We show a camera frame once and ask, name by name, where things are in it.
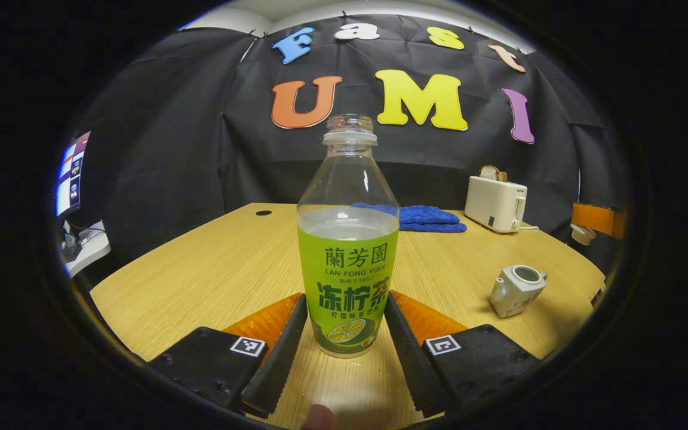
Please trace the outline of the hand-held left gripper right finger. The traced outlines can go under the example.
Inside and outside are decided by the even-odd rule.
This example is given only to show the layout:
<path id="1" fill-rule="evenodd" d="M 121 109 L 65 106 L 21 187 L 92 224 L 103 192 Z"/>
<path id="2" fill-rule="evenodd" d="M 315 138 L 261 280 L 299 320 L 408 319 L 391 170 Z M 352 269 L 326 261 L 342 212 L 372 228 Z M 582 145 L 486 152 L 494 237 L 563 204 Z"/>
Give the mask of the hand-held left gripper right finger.
<path id="1" fill-rule="evenodd" d="M 489 400 L 540 362 L 495 326 L 466 327 L 398 291 L 385 318 L 413 405 L 426 418 Z"/>

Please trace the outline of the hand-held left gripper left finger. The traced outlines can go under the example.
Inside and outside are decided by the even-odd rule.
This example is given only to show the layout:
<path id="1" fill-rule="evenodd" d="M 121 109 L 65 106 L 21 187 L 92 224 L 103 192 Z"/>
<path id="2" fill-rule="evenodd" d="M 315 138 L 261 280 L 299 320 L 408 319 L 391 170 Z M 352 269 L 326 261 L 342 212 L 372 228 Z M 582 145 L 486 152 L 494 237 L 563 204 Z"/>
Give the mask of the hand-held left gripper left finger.
<path id="1" fill-rule="evenodd" d="M 222 330 L 197 327 L 149 364 L 213 404 L 262 419 L 274 413 L 308 320 L 302 293 Z"/>

